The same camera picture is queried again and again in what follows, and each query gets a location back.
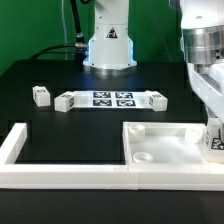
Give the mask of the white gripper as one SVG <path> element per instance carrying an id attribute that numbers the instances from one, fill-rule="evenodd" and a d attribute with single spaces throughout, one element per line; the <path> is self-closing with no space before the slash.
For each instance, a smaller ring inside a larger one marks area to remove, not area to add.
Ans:
<path id="1" fill-rule="evenodd" d="M 192 90 L 224 123 L 224 63 L 213 64 L 208 74 L 200 74 L 188 63 L 188 76 Z"/>

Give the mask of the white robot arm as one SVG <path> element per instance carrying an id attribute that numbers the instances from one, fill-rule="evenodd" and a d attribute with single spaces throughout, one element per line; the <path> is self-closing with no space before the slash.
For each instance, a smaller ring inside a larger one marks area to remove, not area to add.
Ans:
<path id="1" fill-rule="evenodd" d="M 224 123 L 224 0 L 168 0 L 181 12 L 180 46 L 193 91 Z M 84 68 L 108 75 L 137 65 L 128 36 L 129 0 L 94 0 Z"/>

